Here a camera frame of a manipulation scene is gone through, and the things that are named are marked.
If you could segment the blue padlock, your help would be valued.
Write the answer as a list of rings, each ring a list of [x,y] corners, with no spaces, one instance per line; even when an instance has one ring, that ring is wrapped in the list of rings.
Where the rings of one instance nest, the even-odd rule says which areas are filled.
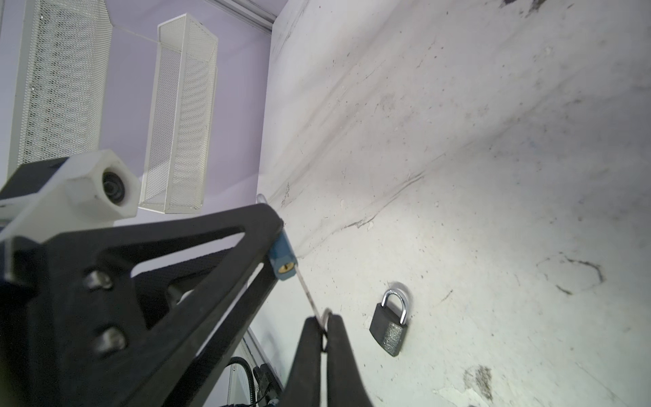
[[[286,281],[296,275],[298,260],[284,228],[270,247],[268,257],[278,280]]]

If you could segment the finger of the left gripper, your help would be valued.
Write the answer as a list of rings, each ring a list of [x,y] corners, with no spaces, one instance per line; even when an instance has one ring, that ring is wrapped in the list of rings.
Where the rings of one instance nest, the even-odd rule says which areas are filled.
[[[200,406],[276,285],[259,203],[32,244],[33,406]]]
[[[276,282],[267,255],[245,264],[231,249],[136,276],[144,351],[162,359],[137,405],[203,405]]]

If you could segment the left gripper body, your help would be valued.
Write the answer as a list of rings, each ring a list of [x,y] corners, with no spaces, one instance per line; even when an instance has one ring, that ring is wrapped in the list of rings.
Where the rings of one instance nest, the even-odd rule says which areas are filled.
[[[66,243],[28,238],[1,243],[1,372],[4,404],[64,406],[65,372],[60,345],[66,330],[56,327],[54,292],[64,278],[55,269]]]

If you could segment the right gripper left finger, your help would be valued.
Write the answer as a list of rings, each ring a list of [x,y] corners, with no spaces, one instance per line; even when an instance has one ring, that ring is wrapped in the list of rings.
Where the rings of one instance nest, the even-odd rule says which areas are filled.
[[[298,347],[279,407],[319,407],[323,331],[315,317],[303,324]]]

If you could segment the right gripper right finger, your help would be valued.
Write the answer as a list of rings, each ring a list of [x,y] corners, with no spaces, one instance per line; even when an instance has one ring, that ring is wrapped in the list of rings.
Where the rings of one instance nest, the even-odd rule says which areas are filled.
[[[327,318],[327,403],[333,407],[372,407],[340,315]]]

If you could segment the small silver key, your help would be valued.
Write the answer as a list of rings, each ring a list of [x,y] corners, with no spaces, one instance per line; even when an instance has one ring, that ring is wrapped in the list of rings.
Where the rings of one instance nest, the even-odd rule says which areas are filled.
[[[308,285],[307,285],[305,279],[303,278],[303,275],[302,275],[302,273],[301,273],[301,271],[300,271],[300,269],[298,267],[296,267],[296,277],[298,278],[298,281],[300,282],[301,287],[303,288],[303,291],[304,291],[304,293],[306,295],[306,298],[307,298],[307,300],[308,300],[308,302],[310,304],[310,307],[312,308],[312,310],[313,310],[313,312],[315,314],[315,318],[316,318],[317,322],[320,325],[320,329],[322,330],[322,332],[327,332],[327,325],[328,325],[330,315],[332,314],[332,310],[329,309],[329,308],[325,308],[325,309],[321,310],[317,306],[317,304],[315,303],[315,300],[313,298],[313,295],[310,292],[310,290],[308,288]]]

